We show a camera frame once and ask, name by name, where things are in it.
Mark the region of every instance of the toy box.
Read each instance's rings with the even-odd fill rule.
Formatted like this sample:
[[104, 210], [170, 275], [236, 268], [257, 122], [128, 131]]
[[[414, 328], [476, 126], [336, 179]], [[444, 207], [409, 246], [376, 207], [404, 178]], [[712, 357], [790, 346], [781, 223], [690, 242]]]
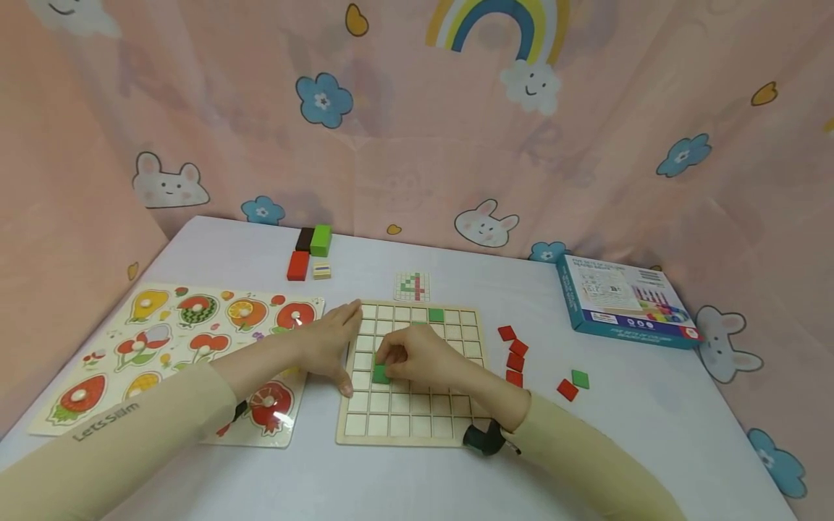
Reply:
[[692, 349], [702, 336], [662, 272], [563, 255], [556, 262], [580, 333]]

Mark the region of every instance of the red block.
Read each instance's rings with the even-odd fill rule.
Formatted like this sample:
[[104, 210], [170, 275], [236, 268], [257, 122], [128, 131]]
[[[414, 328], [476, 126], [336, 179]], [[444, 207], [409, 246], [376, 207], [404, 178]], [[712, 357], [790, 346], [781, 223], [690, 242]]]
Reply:
[[507, 367], [521, 373], [524, 371], [524, 359], [515, 353], [510, 353], [507, 358]]
[[517, 373], [516, 371], [510, 371], [507, 369], [507, 382], [512, 383], [516, 387], [524, 387], [524, 375], [521, 373]]
[[569, 402], [572, 402], [579, 392], [579, 389], [567, 380], [562, 380], [562, 383], [559, 384], [559, 387], [557, 387], [556, 390], [559, 391], [562, 396], [568, 398]]
[[498, 334], [501, 335], [501, 340], [515, 340], [515, 331], [513, 331], [512, 326], [498, 328]]
[[513, 343], [510, 344], [510, 351], [519, 355], [520, 357], [524, 357], [524, 355], [527, 354], [527, 349], [529, 349], [529, 347], [527, 347], [527, 344], [521, 342], [518, 338], [513, 340]]
[[310, 261], [309, 252], [293, 252], [289, 258], [287, 280], [305, 280], [307, 278], [307, 264]]

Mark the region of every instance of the sleeve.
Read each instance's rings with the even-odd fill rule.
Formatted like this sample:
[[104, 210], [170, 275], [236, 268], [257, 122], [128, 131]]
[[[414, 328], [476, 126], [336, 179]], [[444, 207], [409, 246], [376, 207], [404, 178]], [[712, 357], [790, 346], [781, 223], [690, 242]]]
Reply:
[[186, 368], [0, 473], [3, 519], [100, 519], [183, 448], [232, 421], [236, 404], [210, 364]]
[[502, 433], [522, 458], [569, 483], [606, 521], [686, 521], [669, 491], [628, 453], [535, 393], [524, 422]]

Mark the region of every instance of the rainbow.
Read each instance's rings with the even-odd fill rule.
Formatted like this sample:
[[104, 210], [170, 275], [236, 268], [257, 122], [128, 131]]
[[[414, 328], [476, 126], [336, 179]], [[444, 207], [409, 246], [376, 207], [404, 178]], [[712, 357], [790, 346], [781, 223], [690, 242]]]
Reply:
[[431, 47], [459, 53], [483, 16], [502, 13], [521, 30], [517, 60], [556, 63], [568, 28], [569, 0], [440, 0], [425, 34]]

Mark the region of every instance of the white table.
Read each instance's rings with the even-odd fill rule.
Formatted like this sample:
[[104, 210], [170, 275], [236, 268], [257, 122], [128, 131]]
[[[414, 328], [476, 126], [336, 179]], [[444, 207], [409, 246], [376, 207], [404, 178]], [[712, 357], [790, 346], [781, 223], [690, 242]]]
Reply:
[[[496, 328], [511, 324], [530, 345], [525, 386], [634, 455], [690, 521], [796, 519], [696, 354], [575, 333], [553, 264], [336, 235], [333, 278], [291, 283], [285, 274], [297, 236], [197, 217], [142, 281], [324, 297], [331, 308], [353, 298], [391, 300], [396, 272], [429, 272], [432, 302], [480, 310], [494, 372], [504, 374], [507, 356]], [[0, 468], [49, 440], [26, 429], [68, 367], [0, 442]], [[573, 368], [590, 375], [591, 389], [568, 403], [555, 387]], [[108, 519], [584, 518], [569, 490], [507, 448], [483, 458], [457, 448], [340, 446], [338, 414], [335, 388], [311, 378], [286, 450], [190, 448]]]

